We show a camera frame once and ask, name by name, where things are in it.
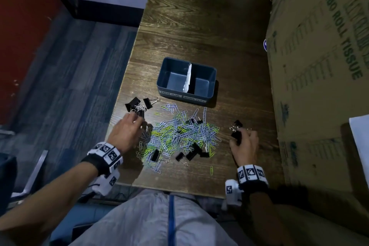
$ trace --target hand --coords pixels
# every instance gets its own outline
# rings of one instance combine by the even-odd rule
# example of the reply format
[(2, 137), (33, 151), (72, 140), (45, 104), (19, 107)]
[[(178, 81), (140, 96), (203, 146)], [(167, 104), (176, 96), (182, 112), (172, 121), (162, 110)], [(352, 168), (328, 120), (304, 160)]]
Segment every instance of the hand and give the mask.
[(144, 118), (139, 117), (133, 111), (125, 114), (123, 119), (113, 127), (107, 142), (124, 154), (137, 144), (143, 132), (141, 125), (144, 121)]
[(237, 146), (235, 139), (229, 141), (229, 146), (233, 157), (238, 165), (255, 165), (256, 164), (256, 152), (259, 148), (259, 137), (256, 131), (246, 130), (244, 128), (238, 129), (242, 134), (242, 141)]

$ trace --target black baseboard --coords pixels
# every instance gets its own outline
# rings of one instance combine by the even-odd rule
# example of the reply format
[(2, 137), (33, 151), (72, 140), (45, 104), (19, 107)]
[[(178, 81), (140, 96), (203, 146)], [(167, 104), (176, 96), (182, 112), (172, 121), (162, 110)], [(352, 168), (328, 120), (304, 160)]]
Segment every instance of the black baseboard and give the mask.
[(61, 0), (76, 19), (139, 27), (144, 10), (88, 0)]
[(138, 27), (144, 10), (88, 0), (75, 0), (75, 18)]

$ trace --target blue plastic tray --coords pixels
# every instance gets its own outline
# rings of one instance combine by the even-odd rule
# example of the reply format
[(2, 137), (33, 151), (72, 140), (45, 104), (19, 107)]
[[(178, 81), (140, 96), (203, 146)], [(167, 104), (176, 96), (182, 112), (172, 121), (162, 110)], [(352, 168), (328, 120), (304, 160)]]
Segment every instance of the blue plastic tray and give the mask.
[(217, 70), (214, 67), (192, 63), (188, 92), (183, 92), (190, 62), (166, 57), (163, 60), (158, 81), (159, 94), (163, 97), (198, 105), (206, 103), (214, 95)]

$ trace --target blue stripe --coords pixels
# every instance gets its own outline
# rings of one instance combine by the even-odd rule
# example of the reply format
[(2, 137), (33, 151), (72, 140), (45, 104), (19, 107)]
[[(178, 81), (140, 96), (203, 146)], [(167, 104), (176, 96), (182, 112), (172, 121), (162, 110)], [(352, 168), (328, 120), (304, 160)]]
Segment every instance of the blue stripe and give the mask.
[(169, 216), (168, 216), (168, 246), (176, 245), (176, 219), (174, 214), (174, 196), (169, 196)]

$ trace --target wood grain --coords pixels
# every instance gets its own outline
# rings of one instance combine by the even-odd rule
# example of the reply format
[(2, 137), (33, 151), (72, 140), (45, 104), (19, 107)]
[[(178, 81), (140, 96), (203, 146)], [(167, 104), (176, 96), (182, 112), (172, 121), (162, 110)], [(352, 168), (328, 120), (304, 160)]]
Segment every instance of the wood grain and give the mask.
[[(148, 0), (108, 134), (126, 113), (125, 103), (135, 96), (159, 96), (156, 80), (161, 63), (164, 57), (174, 57), (217, 69), (218, 90), (207, 110), (207, 121), (221, 128), (223, 142), (214, 157), (196, 157), (188, 167), (172, 158), (161, 166), (161, 174), (143, 168), (133, 150), (125, 155), (119, 183), (224, 198), (225, 180), (236, 179), (228, 145), (229, 126), (236, 119), (258, 131), (265, 147), (259, 152), (258, 164), (270, 186), (284, 183), (279, 151), (271, 149), (278, 142), (268, 59), (262, 45), (269, 12), (269, 0)], [(203, 111), (203, 107), (162, 98), (162, 103), (145, 113), (148, 123), (173, 118), (160, 108), (166, 102), (176, 102), (189, 113), (196, 108)]]

